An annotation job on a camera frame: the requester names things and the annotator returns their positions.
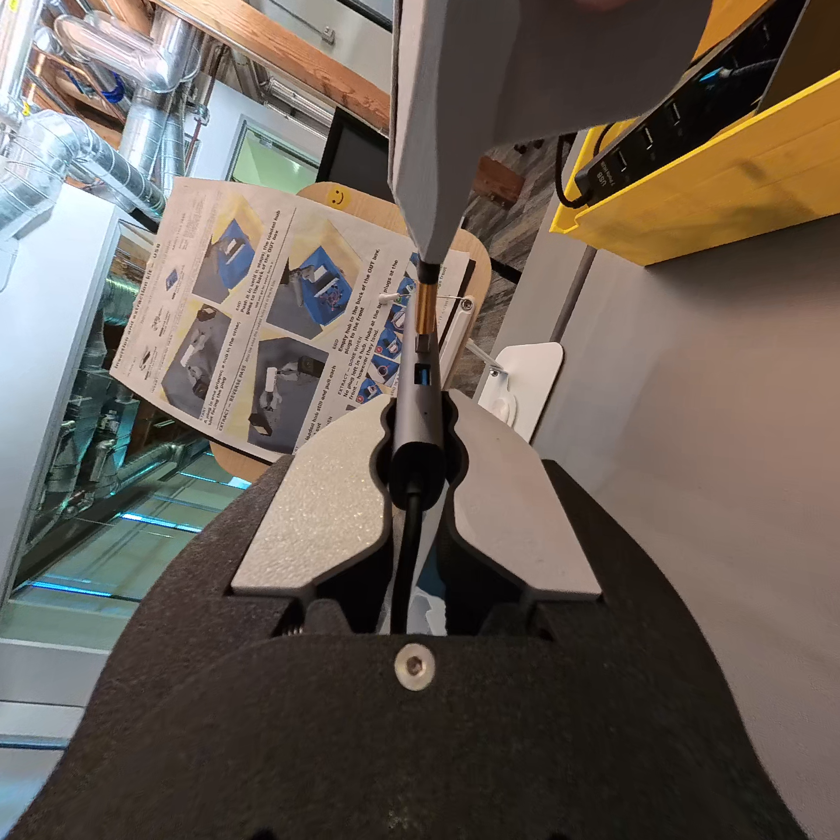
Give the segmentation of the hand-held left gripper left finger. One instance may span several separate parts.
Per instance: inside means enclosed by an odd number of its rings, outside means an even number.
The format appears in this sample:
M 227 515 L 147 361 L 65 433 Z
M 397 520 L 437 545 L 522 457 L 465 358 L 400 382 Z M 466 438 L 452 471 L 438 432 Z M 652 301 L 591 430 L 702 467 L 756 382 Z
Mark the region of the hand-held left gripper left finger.
M 392 504 L 376 459 L 390 406 L 377 396 L 299 448 L 234 575 L 235 594 L 303 600 L 385 545 Z

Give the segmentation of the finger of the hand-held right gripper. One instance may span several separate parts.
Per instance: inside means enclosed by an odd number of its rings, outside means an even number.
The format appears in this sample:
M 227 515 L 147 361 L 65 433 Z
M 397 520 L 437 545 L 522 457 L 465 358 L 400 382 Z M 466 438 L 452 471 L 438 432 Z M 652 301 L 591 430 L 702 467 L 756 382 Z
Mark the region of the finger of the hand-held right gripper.
M 696 54 L 710 1 L 395 2 L 389 184 L 440 265 L 480 158 L 635 118 Z

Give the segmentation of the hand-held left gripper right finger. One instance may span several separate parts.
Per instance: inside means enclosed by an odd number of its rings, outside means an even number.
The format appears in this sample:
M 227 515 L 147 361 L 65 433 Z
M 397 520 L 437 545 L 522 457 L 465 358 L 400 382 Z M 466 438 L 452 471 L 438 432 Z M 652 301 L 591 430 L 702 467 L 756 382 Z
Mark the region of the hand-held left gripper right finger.
M 463 393 L 445 398 L 448 535 L 526 602 L 596 601 L 602 588 L 537 452 Z

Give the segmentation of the slim grey usb hub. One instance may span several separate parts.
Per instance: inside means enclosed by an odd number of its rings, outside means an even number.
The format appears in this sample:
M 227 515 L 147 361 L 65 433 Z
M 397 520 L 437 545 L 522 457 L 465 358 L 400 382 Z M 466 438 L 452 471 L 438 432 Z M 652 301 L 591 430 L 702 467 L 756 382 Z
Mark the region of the slim grey usb hub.
M 460 454 L 453 433 L 455 406 L 442 387 L 438 337 L 404 332 L 395 399 L 388 489 L 396 508 L 421 511 L 440 498 L 445 482 L 456 478 Z

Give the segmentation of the yellow plastic bin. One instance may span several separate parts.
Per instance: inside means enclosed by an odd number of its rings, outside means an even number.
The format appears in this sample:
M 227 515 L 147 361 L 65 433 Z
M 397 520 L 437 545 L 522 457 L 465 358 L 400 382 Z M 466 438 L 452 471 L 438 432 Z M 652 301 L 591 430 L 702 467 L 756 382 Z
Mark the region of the yellow plastic bin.
M 689 69 L 767 3 L 713 2 Z M 586 206 L 574 181 L 579 170 L 653 108 L 591 129 L 550 231 L 651 266 L 837 215 L 838 91 L 838 2 L 807 2 L 755 110 L 677 161 Z

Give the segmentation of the black monitor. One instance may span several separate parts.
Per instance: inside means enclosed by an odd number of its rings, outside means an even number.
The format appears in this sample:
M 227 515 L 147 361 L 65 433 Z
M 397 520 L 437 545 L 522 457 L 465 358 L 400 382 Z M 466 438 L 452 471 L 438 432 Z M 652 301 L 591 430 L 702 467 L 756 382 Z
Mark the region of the black monitor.
M 337 107 L 318 168 L 317 182 L 335 182 L 394 203 L 388 183 L 389 140 L 351 112 Z

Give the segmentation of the white stand base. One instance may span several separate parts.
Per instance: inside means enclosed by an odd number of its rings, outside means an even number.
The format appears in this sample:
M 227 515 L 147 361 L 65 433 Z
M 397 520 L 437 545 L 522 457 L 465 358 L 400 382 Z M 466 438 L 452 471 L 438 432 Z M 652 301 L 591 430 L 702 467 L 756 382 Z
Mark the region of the white stand base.
M 487 368 L 486 382 L 476 393 L 478 404 L 530 444 L 560 374 L 564 361 L 562 345 L 512 345 L 496 359 L 472 340 L 466 347 Z

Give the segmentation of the large glass window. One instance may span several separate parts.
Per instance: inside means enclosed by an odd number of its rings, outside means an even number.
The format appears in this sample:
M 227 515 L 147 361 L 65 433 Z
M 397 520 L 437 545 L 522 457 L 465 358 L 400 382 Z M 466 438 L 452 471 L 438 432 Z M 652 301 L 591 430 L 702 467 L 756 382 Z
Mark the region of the large glass window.
M 155 446 L 115 477 L 113 493 L 71 502 L 28 546 L 3 643 L 109 651 L 169 563 L 250 485 L 197 439 Z

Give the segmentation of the instruction poster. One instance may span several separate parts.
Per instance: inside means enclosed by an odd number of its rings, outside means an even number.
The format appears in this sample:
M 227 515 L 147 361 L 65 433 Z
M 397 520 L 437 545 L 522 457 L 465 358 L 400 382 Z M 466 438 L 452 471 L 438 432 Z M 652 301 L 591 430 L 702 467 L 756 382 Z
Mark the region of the instruction poster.
M 177 178 L 111 365 L 136 396 L 273 461 L 395 391 L 411 239 L 305 197 Z

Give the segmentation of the silver ventilation duct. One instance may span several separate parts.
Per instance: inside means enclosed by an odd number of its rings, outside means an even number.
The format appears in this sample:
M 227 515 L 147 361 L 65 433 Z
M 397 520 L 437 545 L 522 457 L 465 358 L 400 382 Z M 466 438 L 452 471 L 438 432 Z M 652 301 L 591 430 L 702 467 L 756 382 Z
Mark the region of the silver ventilation duct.
M 23 78 L 43 6 L 2 4 L 2 127 L 12 131 L 2 165 L 2 243 L 52 211 L 69 175 L 91 177 L 126 212 L 158 221 L 184 172 L 184 101 L 200 66 L 203 33 L 163 8 L 150 35 L 97 10 L 56 18 L 52 32 L 69 57 L 135 83 L 115 150 L 74 113 L 24 114 Z

